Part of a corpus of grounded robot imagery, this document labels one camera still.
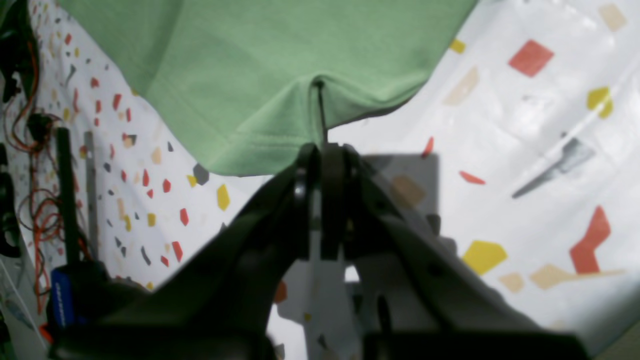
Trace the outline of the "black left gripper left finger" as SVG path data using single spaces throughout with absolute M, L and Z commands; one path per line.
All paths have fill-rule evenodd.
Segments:
M 274 360 L 266 328 L 284 274 L 310 256 L 317 146 L 263 185 L 160 288 L 64 330 L 55 360 Z

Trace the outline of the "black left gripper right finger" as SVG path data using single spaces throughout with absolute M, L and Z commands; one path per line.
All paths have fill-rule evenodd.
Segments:
M 550 332 L 446 248 L 417 231 L 357 151 L 322 150 L 322 258 L 354 264 L 365 360 L 587 360 L 571 333 Z

